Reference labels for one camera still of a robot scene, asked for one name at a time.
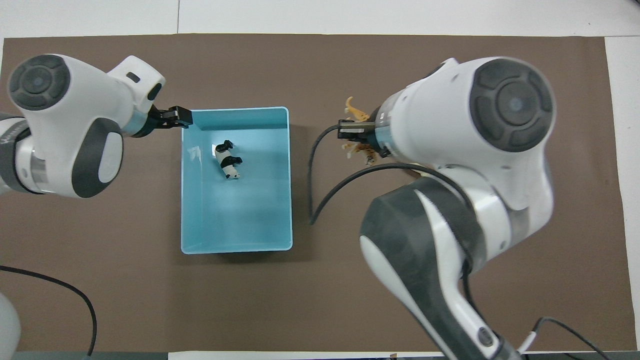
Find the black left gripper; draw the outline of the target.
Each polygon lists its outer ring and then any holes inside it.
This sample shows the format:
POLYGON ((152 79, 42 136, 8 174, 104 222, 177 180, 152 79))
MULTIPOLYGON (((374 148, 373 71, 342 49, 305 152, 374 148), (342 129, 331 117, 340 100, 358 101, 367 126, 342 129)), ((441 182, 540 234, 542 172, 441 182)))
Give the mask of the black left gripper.
POLYGON ((153 105, 149 111, 153 129, 188 129, 194 124, 192 111, 180 105, 174 105, 169 109, 158 109, 153 105))

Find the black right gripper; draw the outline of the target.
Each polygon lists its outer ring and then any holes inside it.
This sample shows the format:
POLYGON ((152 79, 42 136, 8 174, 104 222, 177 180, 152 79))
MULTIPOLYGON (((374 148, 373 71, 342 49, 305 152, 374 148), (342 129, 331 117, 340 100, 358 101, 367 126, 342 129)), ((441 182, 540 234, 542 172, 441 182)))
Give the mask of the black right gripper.
POLYGON ((338 139, 344 141, 369 141, 375 134, 375 121, 355 121, 340 119, 338 121, 338 139))

